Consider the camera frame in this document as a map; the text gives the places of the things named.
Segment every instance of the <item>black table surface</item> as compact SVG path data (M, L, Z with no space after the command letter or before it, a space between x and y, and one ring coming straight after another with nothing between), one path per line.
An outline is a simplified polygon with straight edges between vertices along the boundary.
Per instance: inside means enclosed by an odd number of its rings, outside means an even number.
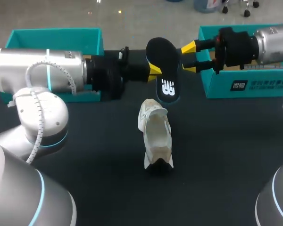
M179 79L181 97L166 106L169 173L144 170L137 128L141 103L156 99L155 82L129 82L121 100L67 104L66 147L33 166L72 194L77 226L256 225L257 195L283 164L282 99L206 99L199 75ZM0 132L18 124L16 109L0 100Z

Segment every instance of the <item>teal bin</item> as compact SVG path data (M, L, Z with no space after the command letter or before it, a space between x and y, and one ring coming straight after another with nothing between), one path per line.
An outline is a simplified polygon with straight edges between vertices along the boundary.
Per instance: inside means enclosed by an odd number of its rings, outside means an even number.
M5 48L35 48L52 50L81 51L84 55L104 55L102 32L100 28L53 28L13 30ZM12 100L12 96L0 93L4 103ZM65 102L100 101L100 92L57 94Z
M260 28L274 24L229 25L235 32L247 31L249 35ZM224 26L201 26L199 40L212 39ZM198 61L211 60L210 50L196 53ZM221 71L216 74L213 69L201 72L201 79L207 98L239 97L282 97L283 69L235 70Z

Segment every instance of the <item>white shoe upper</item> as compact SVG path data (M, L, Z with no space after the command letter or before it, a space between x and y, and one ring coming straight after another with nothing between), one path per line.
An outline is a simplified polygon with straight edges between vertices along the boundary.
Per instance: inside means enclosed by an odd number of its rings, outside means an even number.
M167 113L167 109L154 99L146 99L141 105L138 129L144 133L145 168L160 158L173 167L171 127Z

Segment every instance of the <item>chair wheel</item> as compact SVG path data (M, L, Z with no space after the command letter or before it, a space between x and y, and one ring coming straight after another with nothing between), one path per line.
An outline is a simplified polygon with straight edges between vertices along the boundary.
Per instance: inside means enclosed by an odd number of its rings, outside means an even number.
M227 14L228 13L228 8L226 6L223 7L222 13Z
M258 8L259 7L259 2L258 1L253 1L253 7Z
M250 11L245 10L245 11L244 11L244 17L249 17L249 16L250 16Z

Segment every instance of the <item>chair leg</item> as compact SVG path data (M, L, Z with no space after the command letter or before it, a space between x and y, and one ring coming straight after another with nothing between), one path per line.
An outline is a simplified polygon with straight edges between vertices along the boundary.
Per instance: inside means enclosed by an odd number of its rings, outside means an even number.
M222 0L222 2L225 2L225 6L223 6L222 13L227 14L228 13L228 8L227 4L229 3L230 0Z
M249 17L250 16L250 3L249 0L243 0L243 2L246 2L246 9L244 10L244 17Z
M259 5L260 5L260 4L259 4L258 1L256 1L256 0L253 1L253 7L254 7L254 8L258 8Z

